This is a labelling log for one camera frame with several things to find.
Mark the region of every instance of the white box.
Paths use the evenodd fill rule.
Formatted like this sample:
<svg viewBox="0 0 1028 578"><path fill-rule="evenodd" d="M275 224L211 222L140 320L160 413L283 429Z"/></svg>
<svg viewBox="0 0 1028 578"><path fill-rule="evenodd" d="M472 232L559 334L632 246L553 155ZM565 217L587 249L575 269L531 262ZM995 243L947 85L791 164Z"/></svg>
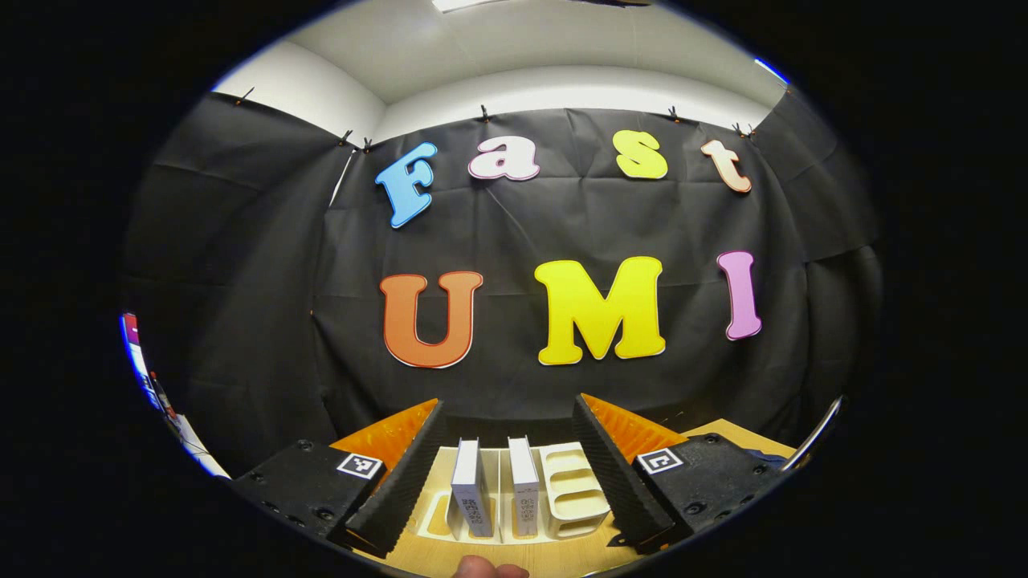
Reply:
<svg viewBox="0 0 1028 578"><path fill-rule="evenodd" d="M539 533L539 473L528 437L507 438L514 480L514 520L518 537Z"/></svg>
<svg viewBox="0 0 1028 578"><path fill-rule="evenodd" d="M473 536L492 537L492 512L489 492L485 484L485 468L477 439L462 439L456 449L456 463L450 479L453 500L461 507Z"/></svg>

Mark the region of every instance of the wooden surface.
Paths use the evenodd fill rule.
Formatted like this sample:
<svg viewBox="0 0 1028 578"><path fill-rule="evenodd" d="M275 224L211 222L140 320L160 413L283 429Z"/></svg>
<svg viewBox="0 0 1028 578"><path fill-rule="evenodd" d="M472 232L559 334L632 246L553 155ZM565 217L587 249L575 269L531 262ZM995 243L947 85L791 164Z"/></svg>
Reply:
<svg viewBox="0 0 1028 578"><path fill-rule="evenodd" d="M687 437L717 433L747 449L788 457L793 448L759 436L725 420L683 432ZM412 519L400 536L396 548L383 564L430 578L450 578L461 556L477 554L493 565L513 564L528 570L533 578L578 578L594 572L630 564L642 556L627 547L609 548L607 544L618 534L614 516L596 532L580 538L542 544L471 544L433 540L415 535L409 528L420 520ZM358 554L381 563L380 558L355 550Z"/></svg>

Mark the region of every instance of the foam letter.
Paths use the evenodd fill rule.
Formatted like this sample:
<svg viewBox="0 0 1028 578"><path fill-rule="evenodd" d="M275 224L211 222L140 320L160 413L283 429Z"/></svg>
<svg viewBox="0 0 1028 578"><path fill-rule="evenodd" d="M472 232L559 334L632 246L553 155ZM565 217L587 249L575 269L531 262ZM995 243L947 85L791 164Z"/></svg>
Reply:
<svg viewBox="0 0 1028 578"><path fill-rule="evenodd" d="M536 165L536 143L524 137L495 137L478 145L484 154L471 159L468 172L476 179L526 181L539 174Z"/></svg>
<svg viewBox="0 0 1028 578"><path fill-rule="evenodd" d="M398 361L414 367L442 369L471 351L474 330L474 293L482 276L474 272L447 273L439 286L448 295L446 338L436 345L417 338L417 295L429 282L419 275L394 275L378 286L386 293L386 348Z"/></svg>
<svg viewBox="0 0 1028 578"><path fill-rule="evenodd" d="M728 277L728 296L732 302L732 322L725 330L729 340L756 335L761 330L754 300L754 280L749 267L754 256L745 251L731 251L718 255L718 266Z"/></svg>
<svg viewBox="0 0 1028 578"><path fill-rule="evenodd" d="M566 365L582 359L582 348L575 345L575 325L595 359L607 356L622 322L624 330L615 355L630 359L663 353L657 320L661 270L660 261L653 257L625 259L604 299L578 261L550 261L536 267L536 279L546 285L550 309L550 335L546 349L539 352L539 362Z"/></svg>
<svg viewBox="0 0 1028 578"><path fill-rule="evenodd" d="M749 192L754 185L748 177L743 177L735 170L735 162L739 160L739 155L735 154L735 151L726 149L721 141L710 141L701 146L700 150L713 158L713 166L718 168L721 180L725 181L729 188L737 192Z"/></svg>
<svg viewBox="0 0 1028 578"><path fill-rule="evenodd" d="M650 133L618 131L614 134L618 167L629 177L662 179L667 175L667 160L657 152L660 143Z"/></svg>
<svg viewBox="0 0 1028 578"><path fill-rule="evenodd" d="M432 156L438 150L432 143L421 143L375 177L375 184L386 186L389 202L393 204L393 218L390 220L393 228L400 228L432 204L432 195L417 192L414 184L432 184L432 167L420 159Z"/></svg>

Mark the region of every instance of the orange soft pad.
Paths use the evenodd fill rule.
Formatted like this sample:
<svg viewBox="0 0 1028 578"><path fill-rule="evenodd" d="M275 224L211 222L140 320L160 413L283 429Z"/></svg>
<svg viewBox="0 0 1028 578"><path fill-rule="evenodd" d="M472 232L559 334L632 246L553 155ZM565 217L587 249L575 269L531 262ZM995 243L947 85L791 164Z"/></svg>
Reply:
<svg viewBox="0 0 1028 578"><path fill-rule="evenodd" d="M592 409L596 420L607 430L629 464L639 454L663 449L689 439L660 424L591 395L582 394L582 399L585 399L589 409Z"/></svg>
<svg viewBox="0 0 1028 578"><path fill-rule="evenodd" d="M394 413L380 422L375 422L363 430L356 431L330 447L378 458L386 464L389 472L396 469L396 465L403 458L403 453L414 441L414 436L421 430L421 425L435 409L438 399L430 399L413 407L409 407Z"/></svg>

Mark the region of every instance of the white ceiling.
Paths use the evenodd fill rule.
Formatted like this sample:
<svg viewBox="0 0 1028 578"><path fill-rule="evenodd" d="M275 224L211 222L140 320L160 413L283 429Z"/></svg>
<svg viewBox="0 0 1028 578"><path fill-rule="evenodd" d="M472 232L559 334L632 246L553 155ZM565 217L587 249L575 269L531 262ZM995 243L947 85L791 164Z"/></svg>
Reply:
<svg viewBox="0 0 1028 578"><path fill-rule="evenodd" d="M782 93L754 57L660 5L502 0L444 14L431 0L363 0L286 40L339 67L386 104L484 74L553 65L663 72L768 107Z"/></svg>

